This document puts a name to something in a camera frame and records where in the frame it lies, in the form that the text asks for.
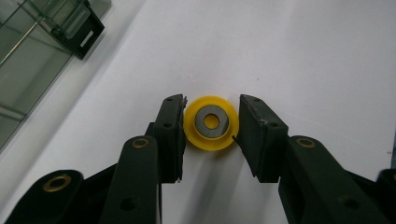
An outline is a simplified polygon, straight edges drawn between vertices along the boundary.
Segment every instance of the yellow ring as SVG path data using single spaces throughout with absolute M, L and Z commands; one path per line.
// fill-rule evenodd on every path
M 220 137 L 205 137 L 201 135 L 195 127 L 195 115 L 201 108 L 207 105 L 216 105 L 220 107 L 228 116 L 228 130 Z M 189 105 L 184 113 L 183 127 L 187 139 L 196 147 L 208 151 L 216 151 L 226 148 L 233 142 L 233 136 L 238 134 L 239 119 L 235 109 L 228 101 L 218 96 L 209 95 L 198 98 Z

